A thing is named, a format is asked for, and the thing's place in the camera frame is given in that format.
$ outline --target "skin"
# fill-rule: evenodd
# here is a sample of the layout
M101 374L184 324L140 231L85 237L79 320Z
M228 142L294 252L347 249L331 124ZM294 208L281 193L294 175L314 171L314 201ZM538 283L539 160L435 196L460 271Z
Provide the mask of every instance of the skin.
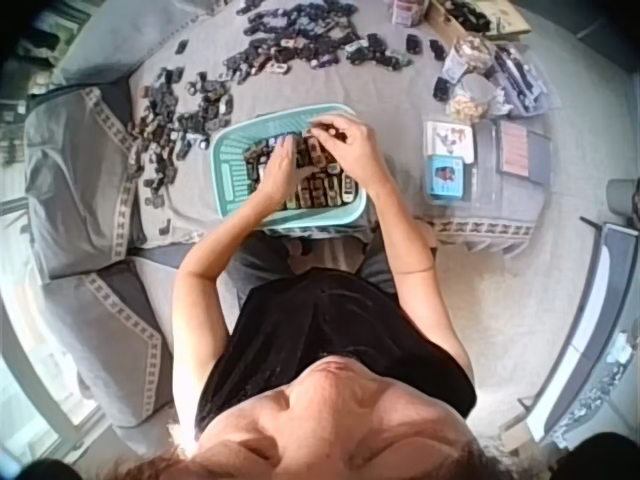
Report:
M447 350L473 379L429 245L383 162L375 133L344 115L323 116L316 123L346 135L341 142L323 129L312 129L376 207L401 308L425 338ZM216 280L242 240L308 173L295 170L293 139L280 142L258 190L190 251L178 271L173 378L183 427L193 425L204 383L229 339ZM464 420L448 405L375 375L355 360L333 356L314 363L292 383L216 417L193 460L230 478L409 479L455 459L472 439ZM207 478L190 473L194 479Z

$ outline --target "basket handle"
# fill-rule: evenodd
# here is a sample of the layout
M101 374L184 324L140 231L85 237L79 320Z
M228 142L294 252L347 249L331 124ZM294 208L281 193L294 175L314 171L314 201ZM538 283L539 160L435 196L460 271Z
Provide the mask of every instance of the basket handle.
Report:
M224 199L227 202L232 202L235 198L233 195L233 180L231 179L231 167L228 164L223 163L220 171L222 173L222 189L224 190Z

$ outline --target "woman's right hand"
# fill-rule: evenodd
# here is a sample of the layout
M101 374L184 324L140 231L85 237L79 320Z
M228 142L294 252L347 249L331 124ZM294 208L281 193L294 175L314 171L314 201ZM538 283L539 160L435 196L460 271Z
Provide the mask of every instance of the woman's right hand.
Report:
M329 125L344 134L343 142L322 128L311 128L313 136L362 188L373 193L393 183L371 127L343 114L323 115L314 118L312 124Z

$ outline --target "plastic basket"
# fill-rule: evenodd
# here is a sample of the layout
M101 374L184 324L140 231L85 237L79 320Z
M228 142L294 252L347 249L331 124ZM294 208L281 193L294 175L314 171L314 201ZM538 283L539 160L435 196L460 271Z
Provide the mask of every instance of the plastic basket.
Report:
M237 210L249 196L250 181L244 152L254 143L283 133L309 128L314 117L329 112L354 112L345 105L324 104L272 113L222 131L211 147L213 189L220 215L224 218ZM352 223L367 206L367 194L358 186L356 199L340 207L285 210L269 216L264 228L327 227Z

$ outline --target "floor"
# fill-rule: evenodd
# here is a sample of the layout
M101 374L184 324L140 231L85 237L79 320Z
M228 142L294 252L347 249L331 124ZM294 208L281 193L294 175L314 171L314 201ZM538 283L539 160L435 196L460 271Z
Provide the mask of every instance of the floor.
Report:
M619 221L606 183L638 176L637 116L629 74L567 31L533 14L526 37L561 108L549 115L554 141L551 192L531 245L516 258L443 249L438 272L456 328L471 355L479 400L477 435L521 412L573 320L593 244L579 220Z

